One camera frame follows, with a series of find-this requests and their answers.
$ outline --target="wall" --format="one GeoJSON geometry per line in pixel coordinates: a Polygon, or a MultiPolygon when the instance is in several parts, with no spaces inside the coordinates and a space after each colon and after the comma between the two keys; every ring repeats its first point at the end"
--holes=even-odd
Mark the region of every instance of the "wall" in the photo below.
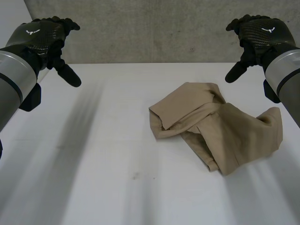
{"type": "Polygon", "coordinates": [[[0,47],[4,47],[21,24],[31,21],[31,16],[23,0],[1,0],[0,2],[0,47]]]}
{"type": "Polygon", "coordinates": [[[33,18],[70,17],[68,63],[235,62],[242,49],[225,28],[245,14],[286,22],[300,44],[299,0],[25,0],[33,18]]]}

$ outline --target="fabric fold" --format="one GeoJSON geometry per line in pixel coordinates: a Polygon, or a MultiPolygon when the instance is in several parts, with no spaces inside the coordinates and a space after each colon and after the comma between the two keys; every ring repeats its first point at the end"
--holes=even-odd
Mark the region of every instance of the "fabric fold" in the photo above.
{"type": "Polygon", "coordinates": [[[270,155],[283,139],[279,108],[252,117],[226,103],[213,83],[184,83],[149,110],[156,138],[180,134],[210,171],[224,175],[270,155]]]}

